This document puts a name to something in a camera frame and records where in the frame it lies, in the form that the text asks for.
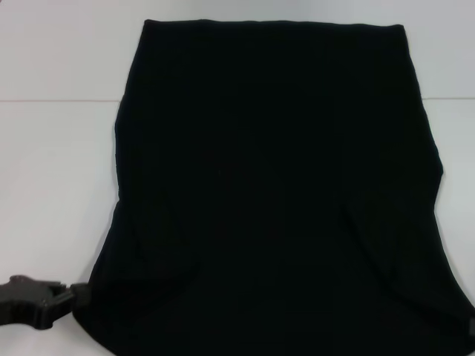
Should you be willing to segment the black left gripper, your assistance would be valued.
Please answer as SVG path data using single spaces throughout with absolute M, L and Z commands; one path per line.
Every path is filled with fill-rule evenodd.
M 90 286 L 34 280 L 15 275 L 1 284 L 1 326 L 22 324 L 50 329 L 58 320 L 90 304 Z

